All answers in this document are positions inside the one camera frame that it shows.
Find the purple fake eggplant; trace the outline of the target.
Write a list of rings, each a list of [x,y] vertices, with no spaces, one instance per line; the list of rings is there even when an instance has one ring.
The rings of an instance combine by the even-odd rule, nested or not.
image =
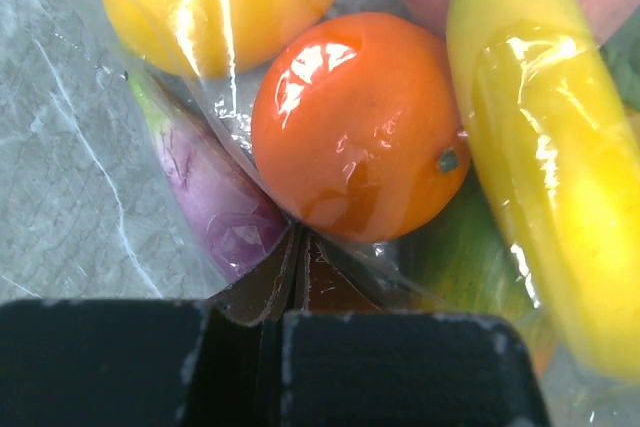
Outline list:
[[[235,162],[209,124],[153,79],[131,72],[160,166],[187,224],[218,271],[234,282],[266,259],[288,222]]]

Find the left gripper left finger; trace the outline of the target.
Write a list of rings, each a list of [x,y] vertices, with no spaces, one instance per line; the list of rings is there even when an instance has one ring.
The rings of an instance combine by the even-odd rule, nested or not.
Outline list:
[[[300,231],[207,300],[1,307],[5,426],[266,426]]]

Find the red green fake mango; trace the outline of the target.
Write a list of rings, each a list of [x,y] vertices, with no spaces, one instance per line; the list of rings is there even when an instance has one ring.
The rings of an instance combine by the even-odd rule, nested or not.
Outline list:
[[[505,245],[480,183],[471,170],[445,209],[401,237],[398,266],[450,310],[491,314],[511,322],[542,376],[558,341],[527,290],[515,255]]]

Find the fake orange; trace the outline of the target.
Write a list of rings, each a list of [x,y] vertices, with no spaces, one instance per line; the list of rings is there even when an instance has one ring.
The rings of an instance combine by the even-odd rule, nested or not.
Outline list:
[[[444,42],[397,16],[323,22],[267,71],[252,150],[276,203],[337,237],[392,240],[438,215],[470,154]]]

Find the clear zip top bag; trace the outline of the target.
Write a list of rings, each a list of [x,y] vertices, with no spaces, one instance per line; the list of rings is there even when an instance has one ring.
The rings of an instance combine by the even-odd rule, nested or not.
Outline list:
[[[637,56],[632,49],[603,48],[577,2],[639,147]],[[418,24],[404,0],[335,0],[319,21],[277,55],[224,77],[174,75],[136,56],[119,40],[102,0],[1,3],[1,280],[21,288],[22,299],[207,300],[262,262],[228,282],[195,239],[125,79],[131,72],[153,78],[186,110],[207,122],[223,148],[280,209],[288,222],[285,232],[291,227],[300,231],[290,298],[278,320],[279,371],[271,386],[273,417],[266,426],[286,426],[282,422],[282,324],[294,307],[296,276],[308,235],[317,237],[327,260],[375,311],[490,315],[505,320],[522,338],[502,316],[446,308],[440,298],[401,272],[399,239],[437,215],[395,239],[356,242],[292,216],[261,180],[252,150],[251,121],[256,96],[273,62],[323,22],[364,12],[387,13],[445,44],[459,137],[470,154],[466,177],[475,172],[496,227],[526,278],[529,295],[557,337],[544,374],[537,376],[533,366],[550,417],[546,426],[638,424],[639,376],[634,380],[608,376],[573,355],[539,299],[525,262],[499,228],[474,166],[455,94],[446,44],[450,0],[442,37]]]

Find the yellow fake banana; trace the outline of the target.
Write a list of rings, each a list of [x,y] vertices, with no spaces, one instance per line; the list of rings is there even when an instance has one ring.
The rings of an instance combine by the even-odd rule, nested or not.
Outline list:
[[[474,166],[573,355],[639,376],[639,147],[577,0],[450,0]]]

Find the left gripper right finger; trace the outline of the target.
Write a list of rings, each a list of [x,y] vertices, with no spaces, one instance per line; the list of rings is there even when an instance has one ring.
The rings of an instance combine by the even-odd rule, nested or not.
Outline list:
[[[286,426],[546,426],[529,352],[505,320],[382,313],[308,235],[282,324]]]

